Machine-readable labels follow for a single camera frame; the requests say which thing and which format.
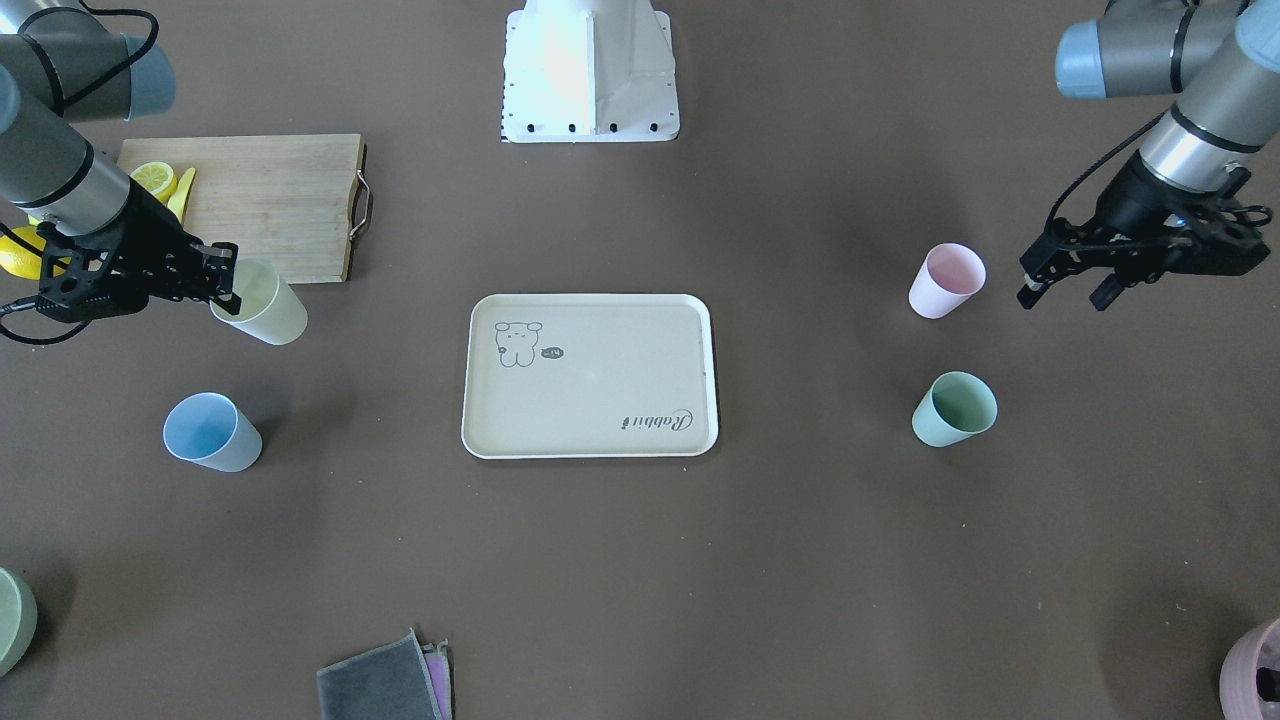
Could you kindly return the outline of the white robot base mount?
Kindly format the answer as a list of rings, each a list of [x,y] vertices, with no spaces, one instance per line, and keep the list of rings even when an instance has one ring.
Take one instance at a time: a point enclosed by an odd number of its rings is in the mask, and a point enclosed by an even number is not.
[[[508,143],[680,135],[671,18],[649,1],[527,1],[506,18],[503,69]]]

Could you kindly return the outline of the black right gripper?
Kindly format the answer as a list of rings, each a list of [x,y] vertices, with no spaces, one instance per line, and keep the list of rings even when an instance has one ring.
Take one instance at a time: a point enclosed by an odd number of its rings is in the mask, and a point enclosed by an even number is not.
[[[206,302],[219,316],[241,314],[242,297],[230,287],[238,246],[201,243],[138,184],[100,231],[70,236],[42,222],[37,232],[46,242],[37,311],[55,322],[138,313],[151,297]]]

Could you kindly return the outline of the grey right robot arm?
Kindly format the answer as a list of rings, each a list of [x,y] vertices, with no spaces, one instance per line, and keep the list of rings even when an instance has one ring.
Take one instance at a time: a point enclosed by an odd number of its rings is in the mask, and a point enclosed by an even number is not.
[[[148,12],[142,36],[105,27],[86,1],[5,1],[1,195],[38,219],[38,291],[3,307],[73,325],[138,313],[151,299],[238,313],[238,249],[205,243],[100,152],[82,120],[157,115],[177,82]]]

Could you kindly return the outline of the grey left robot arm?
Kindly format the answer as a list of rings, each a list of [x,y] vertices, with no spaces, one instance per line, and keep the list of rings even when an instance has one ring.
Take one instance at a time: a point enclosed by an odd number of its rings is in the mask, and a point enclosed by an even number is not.
[[[1275,1],[1111,1],[1068,28],[1055,58],[1065,97],[1171,94],[1172,105],[1123,141],[1132,155],[1076,225],[1051,208],[1021,255],[1019,304],[1094,268],[1097,310],[1166,274],[1244,275],[1270,254],[1272,211],[1245,205],[1251,159],[1279,124]]]

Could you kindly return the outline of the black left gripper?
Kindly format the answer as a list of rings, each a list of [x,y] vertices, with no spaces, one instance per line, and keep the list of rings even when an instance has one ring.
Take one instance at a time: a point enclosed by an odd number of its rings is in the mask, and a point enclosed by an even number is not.
[[[1052,284],[1093,269],[1108,273],[1091,295],[1100,311],[1123,291],[1167,274],[1251,273],[1271,254],[1263,229],[1274,210],[1236,197],[1249,179],[1249,170],[1236,169],[1220,190],[1188,191],[1133,154],[1100,195],[1089,220],[1050,222],[1020,256],[1019,305],[1033,309]]]

